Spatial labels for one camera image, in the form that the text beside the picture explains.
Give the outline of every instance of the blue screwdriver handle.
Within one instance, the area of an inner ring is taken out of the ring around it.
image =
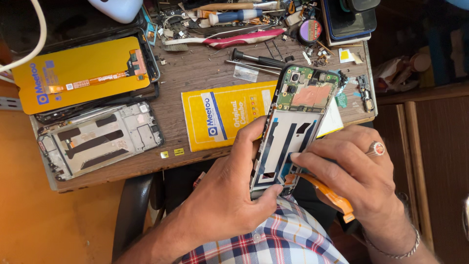
[[[216,23],[225,23],[225,22],[231,22],[234,20],[248,20],[252,19],[255,17],[259,17],[262,15],[262,9],[244,9],[244,10],[239,10],[238,12],[226,12],[222,14],[210,14],[209,15],[209,21],[210,25],[214,25]]]

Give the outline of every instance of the wooden workbench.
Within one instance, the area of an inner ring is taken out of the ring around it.
[[[295,60],[292,63],[308,66],[302,55],[304,51],[303,45],[299,45],[298,42],[291,40],[282,41],[280,37],[277,37],[275,43],[284,58],[293,55]],[[60,193],[69,192],[88,186],[127,179],[229,154],[231,147],[197,152],[190,151],[182,109],[181,92],[248,83],[248,81],[234,78],[233,71],[235,66],[224,63],[225,60],[229,59],[228,51],[231,54],[233,48],[234,47],[223,49],[210,56],[210,54],[217,52],[217,50],[208,48],[203,44],[189,44],[189,51],[184,52],[167,52],[159,46],[154,47],[154,55],[166,59],[167,62],[166,65],[161,65],[158,62],[161,72],[161,78],[159,80],[161,82],[159,89],[160,94],[156,100],[151,102],[156,119],[158,120],[165,138],[163,146],[65,182],[53,180],[54,182],[51,182],[51,188]],[[249,55],[271,57],[265,43],[259,43],[257,45],[238,45],[236,48]],[[351,52],[356,54],[360,53],[365,60],[364,63],[359,65],[355,64],[355,62],[340,64],[338,50],[333,49],[332,51],[336,56],[332,56],[331,59],[328,60],[329,64],[325,67],[319,68],[325,70],[342,69],[347,76],[352,77],[344,90],[348,98],[348,105],[344,109],[339,107],[343,123],[347,125],[373,120],[375,113],[365,112],[361,98],[354,95],[354,92],[359,92],[358,83],[354,77],[362,74],[366,74],[369,77],[371,73],[369,58],[367,58],[368,47],[366,42],[363,43],[363,47],[350,48]],[[278,77],[275,75],[260,72],[257,82],[277,79]],[[174,155],[174,150],[178,148],[184,149],[183,155]],[[168,151],[168,158],[161,158],[160,153],[163,151]]]

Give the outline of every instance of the phone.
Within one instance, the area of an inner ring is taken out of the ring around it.
[[[327,70],[288,65],[280,73],[269,109],[261,144],[251,174],[251,199],[273,184],[284,186],[283,195],[292,193],[299,173],[290,160],[317,136],[321,122],[341,82],[341,76]]]

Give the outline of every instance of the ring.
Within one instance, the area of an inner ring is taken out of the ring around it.
[[[374,157],[374,156],[381,156],[385,152],[384,145],[380,142],[373,141],[373,143],[370,145],[370,150],[368,150],[365,154],[368,157]]]

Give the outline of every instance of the brush bristles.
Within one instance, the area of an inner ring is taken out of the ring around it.
[[[163,49],[166,51],[186,51],[189,50],[187,44],[173,44],[173,45],[164,45]]]

